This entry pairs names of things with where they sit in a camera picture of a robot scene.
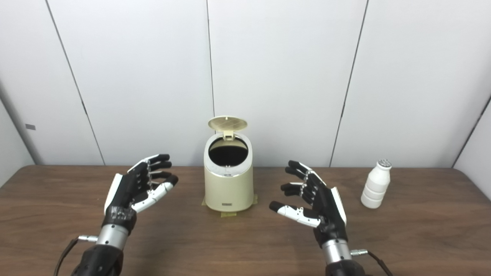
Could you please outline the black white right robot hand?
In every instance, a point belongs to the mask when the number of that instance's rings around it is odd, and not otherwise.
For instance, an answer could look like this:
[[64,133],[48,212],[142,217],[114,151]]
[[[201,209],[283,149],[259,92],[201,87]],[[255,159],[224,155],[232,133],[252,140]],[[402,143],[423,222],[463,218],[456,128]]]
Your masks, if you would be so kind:
[[269,204],[270,210],[295,222],[313,228],[314,236],[322,246],[327,241],[349,241],[346,231],[346,214],[337,187],[328,187],[310,167],[299,161],[288,161],[285,172],[300,178],[301,182],[281,185],[285,196],[299,196],[307,208],[277,201]]

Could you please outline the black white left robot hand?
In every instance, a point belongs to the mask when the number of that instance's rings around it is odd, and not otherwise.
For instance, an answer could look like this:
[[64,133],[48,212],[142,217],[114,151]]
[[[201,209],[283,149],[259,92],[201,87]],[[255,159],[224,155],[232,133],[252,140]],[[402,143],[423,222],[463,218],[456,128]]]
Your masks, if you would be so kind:
[[170,155],[158,154],[141,159],[125,174],[117,173],[104,205],[102,226],[116,225],[131,234],[137,213],[150,208],[178,183],[178,177],[164,171],[171,168]]

